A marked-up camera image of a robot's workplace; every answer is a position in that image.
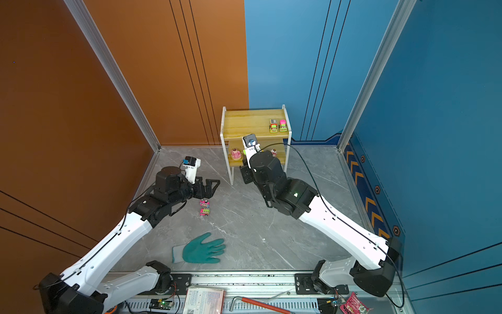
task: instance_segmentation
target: red stick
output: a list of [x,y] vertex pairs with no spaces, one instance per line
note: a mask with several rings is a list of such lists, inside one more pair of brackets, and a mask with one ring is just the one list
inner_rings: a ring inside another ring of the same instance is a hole
[[246,297],[242,297],[242,302],[246,302],[246,303],[249,303],[249,304],[254,304],[254,305],[257,305],[259,307],[268,308],[268,309],[274,310],[274,311],[282,313],[282,314],[291,314],[291,312],[288,311],[287,309],[282,309],[280,307],[276,307],[276,306],[273,306],[273,305],[268,305],[268,304],[265,304],[265,303],[261,303],[261,302],[258,302],[258,301],[255,301],[253,299],[249,299],[249,298],[246,298]]

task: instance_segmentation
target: black line on wall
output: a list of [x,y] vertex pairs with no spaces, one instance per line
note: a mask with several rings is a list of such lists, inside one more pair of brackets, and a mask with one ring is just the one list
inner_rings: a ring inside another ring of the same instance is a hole
[[489,285],[489,286],[484,286],[484,287],[479,287],[479,288],[473,288],[473,289],[467,289],[467,290],[462,290],[462,291],[457,291],[457,292],[450,292],[450,293],[445,293],[445,294],[440,294],[440,295],[433,295],[433,296],[423,297],[423,298],[415,299],[415,300],[411,300],[411,301],[420,301],[420,300],[432,299],[432,298],[435,298],[435,297],[440,297],[440,296],[445,296],[445,295],[452,295],[452,294],[457,294],[457,293],[482,290],[482,289],[493,288],[493,287],[498,287],[498,286],[502,286],[502,283],[492,284],[492,285]]
[[338,20],[338,13],[340,12],[340,5],[341,4],[342,4],[342,1],[340,0],[340,3],[338,4],[338,10],[336,11],[336,17],[335,17],[335,23],[333,24],[333,30],[331,31],[331,38],[329,39],[328,51],[326,52],[326,58],[324,58],[324,65],[322,66],[321,79],[319,80],[319,86],[317,87],[317,93],[315,95],[315,100],[314,100],[314,107],[312,108],[312,115],[310,116],[309,128],[307,129],[307,135],[306,135],[305,139],[307,139],[309,137],[310,126],[312,124],[312,118],[314,117],[315,104],[317,102],[317,97],[319,96],[319,90],[321,89],[322,77],[324,76],[324,68],[326,67],[326,61],[328,60],[329,48],[331,47],[331,40],[333,40],[333,33],[335,32],[336,21]]
[[90,249],[91,249],[91,248],[86,247],[85,245],[82,245],[82,244],[80,244],[80,243],[78,243],[78,242],[75,242],[75,241],[73,241],[73,240],[71,240],[71,239],[68,239],[68,238],[66,238],[65,236],[62,236],[62,235],[60,235],[59,233],[55,233],[55,232],[54,232],[54,231],[52,231],[52,230],[49,230],[49,229],[47,229],[47,228],[45,228],[45,227],[43,227],[43,226],[41,226],[41,225],[38,225],[38,224],[36,224],[36,223],[34,223],[34,222],[31,222],[31,221],[29,221],[28,219],[25,219],[25,218],[23,218],[23,217],[21,217],[21,216],[18,216],[18,215],[16,215],[15,213],[11,213],[10,211],[5,210],[5,209],[3,209],[3,208],[1,208],[1,207],[0,207],[0,210],[1,210],[1,211],[6,212],[6,213],[8,213],[8,214],[11,214],[12,216],[17,217],[17,218],[19,218],[19,219],[21,219],[21,220],[24,220],[25,222],[28,222],[28,223],[30,223],[30,224],[32,224],[32,225],[35,225],[35,226],[37,226],[37,227],[39,227],[39,228],[42,228],[42,229],[44,229],[44,230],[46,230],[46,231],[48,231],[48,232],[50,232],[50,233],[52,233],[52,234],[55,234],[56,236],[59,236],[59,237],[61,237],[61,238],[63,238],[63,239],[66,239],[66,240],[68,240],[68,241],[70,241],[70,242],[73,242],[73,243],[75,243],[75,244],[78,244],[78,245],[80,245],[80,246],[82,246],[82,247],[84,247],[84,248],[86,248],[86,249],[88,249],[88,250],[90,250]]
[[39,213],[41,213],[42,215],[47,216],[47,217],[49,217],[50,219],[52,219],[52,220],[54,220],[54,221],[59,222],[60,224],[62,224],[62,225],[64,225],[64,226],[66,226],[66,227],[68,227],[68,228],[70,228],[71,230],[76,231],[76,232],[80,233],[81,235],[86,236],[86,237],[88,237],[89,239],[91,239],[91,240],[93,240],[93,241],[99,242],[98,240],[95,240],[95,239],[91,238],[90,236],[88,236],[88,235],[86,235],[86,234],[84,234],[84,233],[82,233],[82,232],[78,231],[77,229],[72,228],[72,227],[70,227],[69,225],[67,225],[67,224],[65,224],[65,223],[63,223],[63,222],[61,222],[61,221],[59,221],[59,220],[55,219],[54,217],[51,217],[51,216],[49,216],[48,214],[46,214],[46,213],[44,213],[44,212],[42,212],[42,211],[39,211],[39,210],[38,210],[38,209],[36,209],[35,207],[33,207],[33,206],[31,206],[31,205],[26,204],[26,203],[25,203],[25,202],[23,202],[22,200],[20,200],[20,199],[18,199],[18,198],[15,198],[14,196],[12,196],[12,195],[10,195],[10,194],[7,194],[7,193],[5,193],[5,192],[4,192],[4,191],[2,191],[2,190],[0,190],[0,192],[1,192],[1,193],[3,193],[3,194],[5,194],[6,196],[8,196],[8,197],[10,197],[10,198],[12,198],[12,199],[14,199],[14,200],[18,201],[18,202],[20,202],[21,204],[23,204],[23,205],[25,205],[25,206],[28,206],[29,208],[33,209],[34,211],[39,212]]
[[195,18],[193,16],[192,2],[190,0],[188,0],[188,4],[190,5],[190,12],[192,13],[193,27],[195,28],[195,36],[197,37],[197,45],[199,46],[200,60],[202,60],[202,70],[204,71],[204,77],[206,79],[207,92],[209,94],[209,103],[211,104],[211,111],[213,112],[214,125],[216,126],[216,136],[218,137],[218,141],[221,144],[221,139],[218,136],[218,123],[216,123],[216,116],[214,115],[213,100],[211,99],[211,90],[209,89],[209,83],[207,81],[206,67],[204,66],[204,58],[202,57],[202,50],[200,49],[199,35],[197,33],[197,26],[195,26]]
[[432,283],[436,283],[436,282],[440,282],[440,281],[444,281],[444,280],[448,280],[448,279],[452,279],[452,278],[456,278],[456,277],[461,277],[461,276],[464,276],[464,275],[476,273],[478,271],[483,271],[483,270],[487,270],[487,269],[495,268],[495,267],[499,267],[499,266],[502,266],[502,263],[501,264],[497,264],[497,265],[492,265],[492,266],[484,267],[484,268],[480,268],[480,269],[476,269],[476,270],[472,270],[472,271],[468,271],[468,272],[463,273],[463,274],[451,276],[451,277],[444,278],[444,279],[439,279],[439,280],[432,281],[432,282],[429,282],[429,283],[424,283],[424,284],[421,284],[421,285],[418,285],[418,286],[414,286],[414,287],[408,288],[407,290],[415,289],[415,288],[418,288],[418,287],[423,287],[423,286],[426,286],[428,284],[432,284]]
[[38,242],[38,243],[41,243],[41,244],[43,244],[43,245],[47,245],[48,247],[51,247],[51,248],[53,248],[53,249],[56,249],[56,250],[59,250],[59,251],[61,251],[61,252],[65,252],[65,253],[68,253],[68,254],[73,255],[73,256],[75,256],[75,257],[80,258],[80,256],[78,256],[78,255],[75,255],[75,254],[73,254],[73,253],[67,252],[67,251],[65,251],[65,250],[62,250],[62,249],[57,248],[57,247],[55,247],[55,246],[52,246],[52,245],[50,245],[50,244],[44,243],[44,242],[42,242],[42,241],[35,240],[35,239],[33,239],[33,238],[30,238],[30,237],[25,236],[25,235],[23,235],[23,234],[17,233],[17,232],[15,232],[15,231],[10,230],[10,229],[4,228],[4,227],[2,227],[2,226],[0,226],[0,229],[4,229],[4,230],[6,230],[6,231],[10,231],[10,232],[12,232],[12,233],[14,233],[14,234],[17,234],[18,236],[21,236],[21,237],[23,237],[23,238],[27,238],[27,239],[33,240],[33,241]]
[[345,20],[347,19],[347,13],[348,13],[348,8],[350,7],[350,1],[351,0],[349,0],[348,6],[347,6],[347,11],[345,12],[345,18],[343,19],[342,29],[340,31],[340,36],[338,37],[338,43],[336,44],[335,55],[333,56],[333,61],[331,62],[331,68],[329,69],[328,80],[326,81],[326,86],[324,86],[324,92],[322,94],[321,104],[319,105],[319,111],[317,112],[317,118],[315,119],[314,130],[312,130],[312,137],[310,138],[310,140],[312,140],[314,138],[315,127],[317,126],[317,120],[319,120],[319,114],[321,113],[322,102],[324,101],[324,95],[326,95],[326,89],[328,87],[329,77],[331,76],[331,70],[333,69],[333,63],[335,62],[336,52],[338,51],[338,45],[340,44],[340,38],[342,38],[343,26],[345,26]]
[[193,84],[192,74],[190,73],[190,67],[188,66],[187,55],[185,54],[185,48],[183,48],[183,42],[181,41],[180,30],[178,29],[178,23],[176,22],[176,17],[174,16],[173,4],[171,3],[171,0],[169,0],[169,5],[171,6],[171,12],[173,13],[174,24],[176,25],[176,30],[178,31],[178,37],[180,38],[181,49],[183,50],[183,55],[185,56],[185,62],[187,64],[187,70],[188,70],[188,75],[190,76],[190,81],[192,82],[192,88],[193,88],[193,93],[195,95],[195,100],[197,101],[197,106],[199,107],[200,119],[202,120],[202,126],[204,127],[204,132],[206,133],[207,144],[209,145],[209,137],[207,136],[206,125],[204,124],[204,118],[202,117],[202,111],[200,110],[199,99],[197,98],[197,93],[195,92],[195,86]]
[[326,31],[326,23],[328,23],[329,8],[331,7],[331,0],[329,0],[328,13],[326,13],[326,21],[324,22],[324,29],[322,30],[321,43],[319,44],[319,52],[317,53],[317,61],[315,62],[314,75],[312,76],[312,85],[310,85],[309,99],[307,100],[307,108],[305,109],[305,117],[303,117],[302,133],[300,134],[300,141],[303,136],[303,129],[305,127],[305,119],[307,119],[307,112],[309,111],[310,96],[312,95],[312,87],[314,87],[315,72],[317,71],[317,64],[319,63],[319,56],[321,55],[322,40],[324,39],[324,32]]
[[461,258],[463,258],[463,257],[469,256],[469,255],[472,255],[472,254],[475,254],[475,253],[478,253],[478,252],[481,252],[481,251],[484,251],[484,250],[487,250],[487,249],[491,249],[492,247],[495,247],[495,246],[500,245],[500,244],[502,244],[502,242],[498,242],[498,243],[492,244],[492,245],[490,245],[490,246],[487,246],[487,247],[485,247],[485,248],[479,249],[479,250],[477,250],[477,251],[474,251],[474,252],[471,252],[471,253],[468,253],[468,254],[465,254],[465,255],[462,255],[462,256],[459,256],[459,257],[453,258],[453,259],[451,259],[451,260],[449,260],[449,261],[442,262],[442,263],[439,263],[439,264],[437,264],[437,265],[434,265],[434,266],[428,267],[428,268],[426,268],[426,269],[419,270],[419,271],[417,271],[417,272],[414,272],[413,274],[406,275],[406,276],[404,276],[403,278],[406,278],[406,277],[409,277],[409,276],[416,275],[416,274],[421,273],[421,272],[423,272],[423,271],[426,271],[426,270],[432,269],[432,268],[434,268],[434,267],[438,267],[438,266],[441,266],[441,265],[447,264],[447,263],[449,263],[449,262],[456,261],[457,259],[461,259]]
[[206,97],[204,97],[204,91],[202,90],[202,83],[200,82],[199,69],[197,68],[197,62],[195,61],[195,54],[193,53],[193,48],[192,48],[192,41],[190,40],[190,33],[188,32],[187,21],[185,19],[185,12],[183,11],[183,6],[181,5],[181,0],[179,0],[179,2],[180,2],[180,7],[181,7],[181,14],[183,15],[183,21],[185,22],[185,29],[187,30],[188,43],[190,44],[190,50],[192,51],[192,58],[193,58],[193,63],[195,65],[195,72],[197,73],[197,78],[199,79],[199,86],[200,86],[200,93],[202,94],[202,101],[204,101],[204,107],[206,108],[207,121],[209,122],[209,129],[211,130],[211,137],[213,138],[213,143],[216,144],[216,141],[214,140],[213,127],[211,126],[211,118],[209,117],[209,111],[207,110]]

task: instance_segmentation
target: yellow arrow marking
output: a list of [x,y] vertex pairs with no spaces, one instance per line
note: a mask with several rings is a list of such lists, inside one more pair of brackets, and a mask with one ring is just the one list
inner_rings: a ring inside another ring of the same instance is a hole
[[354,165],[358,166],[359,164],[358,164],[357,162],[355,162],[355,161],[351,161],[351,162],[350,162],[350,173],[352,173],[352,170],[353,170],[353,168],[354,168]]
[[357,186],[357,177],[364,178],[364,176],[362,175],[362,173],[356,171],[355,172],[355,186]]
[[382,217],[380,217],[379,215],[375,214],[374,212],[371,213],[371,225],[374,227],[375,226],[375,218],[380,220],[381,222],[384,222],[382,220]]
[[381,237],[382,235],[384,237],[386,237],[387,239],[390,238],[390,236],[387,233],[385,233],[385,231],[383,231],[382,229],[378,228],[378,236]]
[[348,163],[348,156],[349,155],[354,155],[354,153],[353,152],[347,152],[347,163]]
[[371,198],[367,197],[366,198],[366,212],[368,212],[368,203],[371,203],[371,204],[373,204],[375,206],[377,205],[377,204],[375,204],[374,200],[372,200]]

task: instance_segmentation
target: green glove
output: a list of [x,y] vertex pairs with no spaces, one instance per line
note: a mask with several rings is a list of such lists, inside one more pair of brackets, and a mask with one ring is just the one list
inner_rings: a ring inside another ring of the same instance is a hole
[[219,263],[219,258],[213,256],[221,255],[224,252],[224,239],[217,239],[211,242],[202,243],[211,235],[210,232],[190,241],[183,249],[183,260],[187,263],[206,264]]

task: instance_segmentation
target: blue wall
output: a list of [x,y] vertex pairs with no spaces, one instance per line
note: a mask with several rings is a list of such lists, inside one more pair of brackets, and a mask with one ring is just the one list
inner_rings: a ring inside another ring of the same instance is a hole
[[355,131],[403,224],[418,314],[501,291],[435,297],[500,284],[502,266],[428,283],[502,263],[502,245],[414,274],[502,241],[501,16],[495,0],[417,1]]
[[297,141],[340,132],[397,2],[246,0],[249,108],[286,104]]

